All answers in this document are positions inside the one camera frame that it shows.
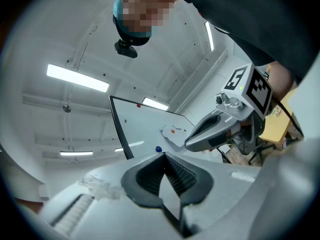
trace ceiling light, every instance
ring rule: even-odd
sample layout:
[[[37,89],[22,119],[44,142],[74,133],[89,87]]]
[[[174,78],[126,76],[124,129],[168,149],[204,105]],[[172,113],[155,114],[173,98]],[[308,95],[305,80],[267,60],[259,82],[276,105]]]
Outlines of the ceiling light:
[[[52,64],[48,65],[46,75],[53,78],[65,80],[77,85],[89,87],[101,92],[106,92],[109,84],[84,74],[77,73],[72,70],[65,69],[63,67],[55,66]]]
[[[211,29],[210,29],[210,24],[207,21],[204,25],[205,25],[205,28],[206,28],[206,32],[208,33],[209,42],[210,42],[210,49],[211,49],[211,51],[213,51],[214,50],[214,40],[212,39],[212,33],[211,33]]]
[[[149,98],[144,98],[142,103],[145,105],[160,109],[160,110],[164,110],[164,111],[166,111],[169,108],[168,106],[163,105],[163,104],[156,102],[156,101],[149,99]]]
[[[138,146],[138,145],[141,145],[143,143],[144,143],[144,141],[139,141],[139,142],[136,142],[136,143],[129,144],[129,147]],[[116,148],[114,150],[114,152],[119,152],[119,151],[124,151],[124,149],[123,148]]]
[[[93,154],[92,151],[80,151],[80,152],[64,152],[61,151],[61,156],[91,156]]]

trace ceiling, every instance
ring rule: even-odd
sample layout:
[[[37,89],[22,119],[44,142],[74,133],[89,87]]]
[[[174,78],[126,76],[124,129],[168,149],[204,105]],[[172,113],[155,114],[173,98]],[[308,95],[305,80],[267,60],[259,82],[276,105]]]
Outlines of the ceiling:
[[[114,152],[121,144],[109,96],[135,102],[148,97],[175,111],[205,75],[203,70],[199,75],[199,66],[213,65],[223,51],[214,30],[210,51],[206,21],[192,4],[179,1],[164,26],[136,47],[137,58],[118,55],[114,1],[37,0],[11,33],[7,85],[14,87],[8,103],[15,109],[10,116],[21,141],[47,163],[74,162],[60,156],[67,150],[94,151],[93,158],[80,161],[123,156]],[[109,88],[104,93],[48,77],[48,64],[77,70]],[[71,112],[65,113],[69,99]]]

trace black frame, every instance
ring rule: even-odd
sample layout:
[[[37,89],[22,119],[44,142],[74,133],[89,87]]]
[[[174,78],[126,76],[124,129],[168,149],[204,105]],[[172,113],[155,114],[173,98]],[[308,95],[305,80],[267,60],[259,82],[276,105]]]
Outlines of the black frame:
[[[115,126],[115,129],[116,129],[116,133],[118,134],[118,137],[119,137],[119,140],[120,140],[121,146],[123,148],[123,152],[124,152],[124,155],[125,155],[126,159],[132,159],[132,158],[134,158],[134,155],[131,152],[131,149],[130,149],[129,144],[127,142],[127,139],[125,137],[125,133],[122,130],[121,123],[120,123],[118,114],[116,112],[114,99],[120,100],[120,101],[124,101],[124,102],[133,103],[133,104],[137,104],[137,105],[140,105],[140,106],[145,106],[145,107],[148,107],[148,108],[152,108],[154,110],[160,110],[160,111],[163,111],[165,113],[175,114],[175,115],[184,117],[185,119],[188,120],[188,118],[186,118],[182,114],[177,114],[177,113],[173,113],[173,112],[170,112],[170,111],[165,111],[163,109],[159,109],[159,108],[156,108],[156,107],[153,107],[153,106],[148,106],[148,105],[145,105],[145,104],[142,104],[142,103],[139,103],[139,102],[134,102],[132,100],[128,100],[128,99],[125,99],[125,98],[119,98],[119,97],[115,97],[115,96],[110,95],[109,96],[109,101],[110,101],[112,118],[113,118],[114,126]]]

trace robotic arm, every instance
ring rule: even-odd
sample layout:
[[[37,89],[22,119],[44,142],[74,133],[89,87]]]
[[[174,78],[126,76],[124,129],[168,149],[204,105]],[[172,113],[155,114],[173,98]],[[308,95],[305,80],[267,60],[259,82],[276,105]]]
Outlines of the robotic arm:
[[[258,137],[265,128],[265,116],[272,98],[267,79],[252,63],[236,68],[232,76],[215,96],[216,109],[205,116],[190,132],[184,145],[199,152],[235,144],[243,155],[264,143]],[[241,127],[240,122],[251,125]]]

